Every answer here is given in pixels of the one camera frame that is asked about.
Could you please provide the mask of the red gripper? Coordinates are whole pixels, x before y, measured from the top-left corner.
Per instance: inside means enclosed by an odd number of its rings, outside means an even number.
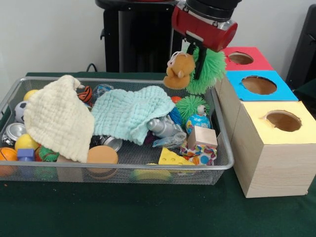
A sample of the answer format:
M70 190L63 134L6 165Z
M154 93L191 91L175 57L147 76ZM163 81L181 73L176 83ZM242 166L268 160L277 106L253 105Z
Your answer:
M189 42L187 54L193 55L196 44L198 58L194 80L199 80L207 48L219 52L234 38L237 23L231 19L237 4L177 4L172 13L172 27Z

